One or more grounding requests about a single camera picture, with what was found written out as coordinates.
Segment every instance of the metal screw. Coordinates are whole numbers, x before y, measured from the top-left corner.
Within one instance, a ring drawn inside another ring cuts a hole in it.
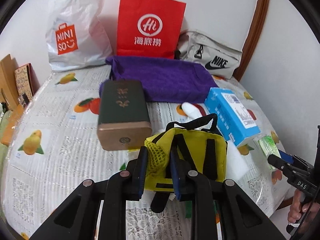
[[[129,171],[121,171],[120,172],[120,176],[121,177],[128,177],[130,175],[130,172]]]
[[[194,170],[191,170],[191,171],[188,171],[188,174],[189,174],[189,176],[191,176],[191,177],[195,177],[195,176],[198,175],[198,172],[196,172],[196,171],[194,171]]]
[[[235,185],[235,182],[232,179],[227,179],[226,180],[226,185],[229,187],[232,187]]]
[[[85,187],[89,187],[92,185],[92,180],[91,179],[86,179],[84,182],[82,182],[82,185]]]

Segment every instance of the yellow mini backpack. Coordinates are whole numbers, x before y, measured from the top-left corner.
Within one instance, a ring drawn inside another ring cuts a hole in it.
[[[217,119],[216,114],[209,114],[187,123],[170,122],[165,132],[147,138],[145,189],[173,192],[168,165],[172,147],[177,148],[179,157],[187,161],[193,170],[204,174],[208,179],[223,182],[226,174],[227,143],[216,128]],[[209,124],[211,120],[210,129],[195,130]]]

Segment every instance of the yellow mesh pocket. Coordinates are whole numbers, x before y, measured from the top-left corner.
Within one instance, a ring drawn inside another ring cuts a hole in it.
[[[145,147],[148,148],[148,166],[147,174],[160,174],[165,170],[169,163],[169,154],[166,154],[161,147],[153,142],[145,141]]]

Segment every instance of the white floor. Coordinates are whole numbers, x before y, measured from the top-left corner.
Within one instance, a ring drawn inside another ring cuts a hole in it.
[[[285,207],[280,210],[277,210],[270,217],[270,220],[276,225],[280,232],[285,236],[286,239],[290,239],[290,235],[287,233],[285,228],[288,225],[288,212],[290,207]]]

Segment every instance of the white plastic bag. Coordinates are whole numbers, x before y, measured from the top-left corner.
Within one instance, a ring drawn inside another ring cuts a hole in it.
[[[112,54],[97,16],[104,0],[51,0],[46,41],[53,71],[102,65]]]

